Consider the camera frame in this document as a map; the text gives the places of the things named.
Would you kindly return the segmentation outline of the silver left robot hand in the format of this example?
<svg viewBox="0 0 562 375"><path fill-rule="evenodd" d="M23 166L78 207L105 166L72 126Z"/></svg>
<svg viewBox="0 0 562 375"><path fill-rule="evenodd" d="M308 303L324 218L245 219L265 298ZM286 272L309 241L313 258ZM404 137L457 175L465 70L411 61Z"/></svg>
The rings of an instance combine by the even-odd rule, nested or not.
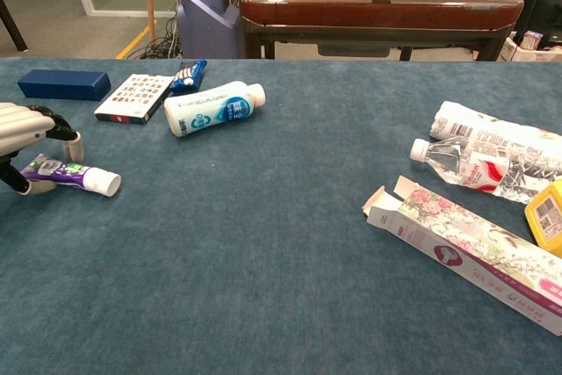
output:
<svg viewBox="0 0 562 375"><path fill-rule="evenodd" d="M67 158L81 162L82 135L61 115L43 105L0 103L0 180L19 194L35 195L56 187L50 181L30 181L11 164L20 150L43 139L62 141Z"/></svg>

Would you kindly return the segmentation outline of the purple toothpaste tube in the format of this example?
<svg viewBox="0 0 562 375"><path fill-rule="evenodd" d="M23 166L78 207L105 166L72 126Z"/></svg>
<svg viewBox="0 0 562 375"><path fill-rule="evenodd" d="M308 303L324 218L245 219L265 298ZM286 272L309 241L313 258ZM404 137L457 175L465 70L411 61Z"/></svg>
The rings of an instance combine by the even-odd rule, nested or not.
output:
<svg viewBox="0 0 562 375"><path fill-rule="evenodd" d="M81 163L63 162L43 154L37 155L21 173L28 180L49 181L106 197L113 196L121 185L121 176L117 173Z"/></svg>

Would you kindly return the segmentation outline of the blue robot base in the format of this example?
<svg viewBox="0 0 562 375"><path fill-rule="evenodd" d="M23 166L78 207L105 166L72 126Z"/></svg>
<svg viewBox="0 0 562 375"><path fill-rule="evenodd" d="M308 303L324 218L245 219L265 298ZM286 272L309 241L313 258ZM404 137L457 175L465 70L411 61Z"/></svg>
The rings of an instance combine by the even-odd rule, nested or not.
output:
<svg viewBox="0 0 562 375"><path fill-rule="evenodd" d="M187 59L243 56L241 15L230 0L179 0L177 24Z"/></svg>

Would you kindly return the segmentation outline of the dark blue rectangular box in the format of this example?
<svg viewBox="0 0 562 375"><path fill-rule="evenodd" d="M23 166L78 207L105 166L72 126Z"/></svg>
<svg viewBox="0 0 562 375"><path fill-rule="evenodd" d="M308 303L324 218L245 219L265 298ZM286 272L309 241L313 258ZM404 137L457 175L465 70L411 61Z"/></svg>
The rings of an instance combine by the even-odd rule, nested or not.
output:
<svg viewBox="0 0 562 375"><path fill-rule="evenodd" d="M28 98L100 101L111 89L105 72L33 69L18 79Z"/></svg>

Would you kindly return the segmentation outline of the white box with red pictures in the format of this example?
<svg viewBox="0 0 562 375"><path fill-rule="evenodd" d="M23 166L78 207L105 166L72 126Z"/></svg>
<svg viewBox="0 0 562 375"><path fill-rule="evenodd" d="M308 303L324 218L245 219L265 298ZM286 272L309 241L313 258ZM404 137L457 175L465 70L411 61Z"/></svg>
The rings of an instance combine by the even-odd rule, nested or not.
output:
<svg viewBox="0 0 562 375"><path fill-rule="evenodd" d="M98 120L145 125L169 94L173 76L130 75L94 111Z"/></svg>

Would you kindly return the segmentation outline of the white milk bottle blue label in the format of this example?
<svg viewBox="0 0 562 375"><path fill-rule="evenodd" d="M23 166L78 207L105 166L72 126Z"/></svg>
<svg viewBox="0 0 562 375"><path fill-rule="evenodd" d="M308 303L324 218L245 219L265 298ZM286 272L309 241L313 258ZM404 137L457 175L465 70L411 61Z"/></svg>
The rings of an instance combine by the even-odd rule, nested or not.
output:
<svg viewBox="0 0 562 375"><path fill-rule="evenodd" d="M176 137L184 137L210 126L247 119L265 102L261 84L233 81L210 90L169 97L163 107L170 131Z"/></svg>

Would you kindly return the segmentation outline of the clear water bottle red label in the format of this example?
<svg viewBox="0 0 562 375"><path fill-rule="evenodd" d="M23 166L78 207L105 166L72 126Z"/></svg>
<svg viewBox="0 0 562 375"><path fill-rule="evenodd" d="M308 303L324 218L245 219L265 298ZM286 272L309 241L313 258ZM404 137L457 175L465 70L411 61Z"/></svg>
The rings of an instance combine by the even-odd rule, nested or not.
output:
<svg viewBox="0 0 562 375"><path fill-rule="evenodd" d="M527 204L555 181L562 159L543 158L464 136L429 142L416 139L410 158L425 162L448 184Z"/></svg>

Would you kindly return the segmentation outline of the floral long carton box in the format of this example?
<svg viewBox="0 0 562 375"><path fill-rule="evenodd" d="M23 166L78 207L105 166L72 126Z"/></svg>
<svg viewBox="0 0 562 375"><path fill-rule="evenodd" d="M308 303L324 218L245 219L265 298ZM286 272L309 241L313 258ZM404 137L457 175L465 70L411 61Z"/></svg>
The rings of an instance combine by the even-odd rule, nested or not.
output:
<svg viewBox="0 0 562 375"><path fill-rule="evenodd" d="M363 212L368 224L562 336L562 258L406 177L392 193L379 187Z"/></svg>

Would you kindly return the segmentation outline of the blue felt tablecloth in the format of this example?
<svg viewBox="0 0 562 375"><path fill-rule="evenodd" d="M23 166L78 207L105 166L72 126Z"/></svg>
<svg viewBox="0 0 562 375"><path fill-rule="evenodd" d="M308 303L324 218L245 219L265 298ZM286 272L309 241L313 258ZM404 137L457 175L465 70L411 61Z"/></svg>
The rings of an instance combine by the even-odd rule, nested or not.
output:
<svg viewBox="0 0 562 375"><path fill-rule="evenodd" d="M444 101L562 134L561 63L210 61L202 86L234 80L265 106L183 138L47 102L122 185L0 183L0 375L562 375L561 338L362 212L402 175L528 237L409 150Z"/></svg>

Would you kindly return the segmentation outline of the brown mahjong table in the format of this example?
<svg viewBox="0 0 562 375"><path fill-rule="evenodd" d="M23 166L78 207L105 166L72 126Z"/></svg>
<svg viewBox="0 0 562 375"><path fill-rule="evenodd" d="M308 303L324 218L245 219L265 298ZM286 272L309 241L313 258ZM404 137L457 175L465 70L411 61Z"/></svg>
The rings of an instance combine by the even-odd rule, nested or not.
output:
<svg viewBox="0 0 562 375"><path fill-rule="evenodd" d="M522 0L239 0L248 58L275 56L276 42L369 48L462 47L495 61Z"/></svg>

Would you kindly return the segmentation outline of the white wrapped roll package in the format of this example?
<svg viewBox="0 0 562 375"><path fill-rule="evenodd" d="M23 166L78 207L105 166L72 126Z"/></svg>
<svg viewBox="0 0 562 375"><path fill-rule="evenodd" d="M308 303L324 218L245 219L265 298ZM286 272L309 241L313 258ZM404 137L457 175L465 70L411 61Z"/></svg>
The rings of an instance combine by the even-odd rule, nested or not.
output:
<svg viewBox="0 0 562 375"><path fill-rule="evenodd" d="M441 104L429 133L438 140L464 136L531 155L562 160L562 135L497 119L451 101Z"/></svg>

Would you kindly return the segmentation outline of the white plastic basket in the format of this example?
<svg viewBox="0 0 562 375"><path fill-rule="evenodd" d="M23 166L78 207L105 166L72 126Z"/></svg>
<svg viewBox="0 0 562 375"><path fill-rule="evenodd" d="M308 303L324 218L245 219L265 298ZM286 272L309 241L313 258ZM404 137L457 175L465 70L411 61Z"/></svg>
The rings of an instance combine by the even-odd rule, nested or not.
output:
<svg viewBox="0 0 562 375"><path fill-rule="evenodd" d="M507 37L501 48L498 61L562 62L562 50L522 49Z"/></svg>

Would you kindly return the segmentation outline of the small printed carton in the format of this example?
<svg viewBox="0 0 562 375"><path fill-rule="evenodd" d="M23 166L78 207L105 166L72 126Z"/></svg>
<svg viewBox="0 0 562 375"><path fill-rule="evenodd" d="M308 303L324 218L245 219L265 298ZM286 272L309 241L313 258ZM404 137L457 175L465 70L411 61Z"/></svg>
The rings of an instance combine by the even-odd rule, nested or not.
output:
<svg viewBox="0 0 562 375"><path fill-rule="evenodd" d="M537 50L543 34L540 32L526 31L521 39L519 47L525 50Z"/></svg>

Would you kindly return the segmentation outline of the black bag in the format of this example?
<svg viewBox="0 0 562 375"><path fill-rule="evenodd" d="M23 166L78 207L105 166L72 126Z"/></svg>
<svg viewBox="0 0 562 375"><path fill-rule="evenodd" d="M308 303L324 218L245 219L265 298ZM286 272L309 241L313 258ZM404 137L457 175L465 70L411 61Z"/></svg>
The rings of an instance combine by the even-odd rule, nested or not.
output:
<svg viewBox="0 0 562 375"><path fill-rule="evenodd" d="M562 46L562 0L523 0L524 6L515 23L514 42L519 44L527 31L543 35L538 49Z"/></svg>

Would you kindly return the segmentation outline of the yellow lidded wipes pack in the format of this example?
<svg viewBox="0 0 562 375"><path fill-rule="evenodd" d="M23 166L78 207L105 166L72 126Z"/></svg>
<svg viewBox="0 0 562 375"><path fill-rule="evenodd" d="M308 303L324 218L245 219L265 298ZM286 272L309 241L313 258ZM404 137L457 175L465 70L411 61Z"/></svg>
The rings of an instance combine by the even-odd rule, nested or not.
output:
<svg viewBox="0 0 562 375"><path fill-rule="evenodd" d="M524 209L537 245L562 258L562 178L540 191Z"/></svg>

